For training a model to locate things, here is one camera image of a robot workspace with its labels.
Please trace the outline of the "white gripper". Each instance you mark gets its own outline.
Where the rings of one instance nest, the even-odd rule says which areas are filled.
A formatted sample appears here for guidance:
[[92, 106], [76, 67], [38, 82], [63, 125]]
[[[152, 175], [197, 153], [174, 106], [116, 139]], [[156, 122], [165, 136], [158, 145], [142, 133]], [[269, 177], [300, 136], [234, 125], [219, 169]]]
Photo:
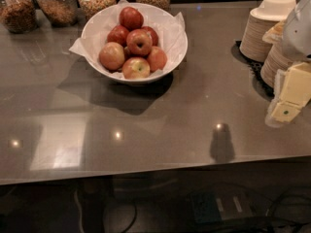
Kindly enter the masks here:
[[262, 40], [276, 44], [282, 39], [283, 54], [296, 62], [287, 71], [278, 70], [274, 98], [265, 117], [270, 127], [291, 123], [311, 100], [311, 0], [299, 0], [286, 22], [279, 21], [266, 31]]

